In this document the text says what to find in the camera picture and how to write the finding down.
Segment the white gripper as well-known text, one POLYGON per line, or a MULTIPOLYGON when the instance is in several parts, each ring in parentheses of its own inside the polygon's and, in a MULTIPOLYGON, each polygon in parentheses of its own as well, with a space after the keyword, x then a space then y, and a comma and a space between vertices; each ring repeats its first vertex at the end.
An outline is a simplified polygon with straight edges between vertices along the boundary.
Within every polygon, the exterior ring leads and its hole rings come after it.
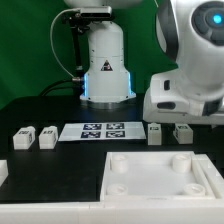
POLYGON ((146 91, 143 120, 151 123, 224 125, 224 97, 198 101, 180 92, 178 71, 155 74, 146 91))

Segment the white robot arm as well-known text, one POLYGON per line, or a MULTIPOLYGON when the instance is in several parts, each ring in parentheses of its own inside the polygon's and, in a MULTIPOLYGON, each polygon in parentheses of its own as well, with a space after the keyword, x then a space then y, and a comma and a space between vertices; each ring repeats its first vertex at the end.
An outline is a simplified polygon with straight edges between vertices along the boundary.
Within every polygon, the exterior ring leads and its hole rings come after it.
MULTIPOLYGON (((64 2, 90 27, 90 67, 81 100, 103 105, 133 98, 123 62, 123 31, 110 18, 114 9, 142 0, 64 2)), ((143 120, 224 124, 224 0, 163 0, 155 29, 160 48, 177 67, 151 77, 143 120)))

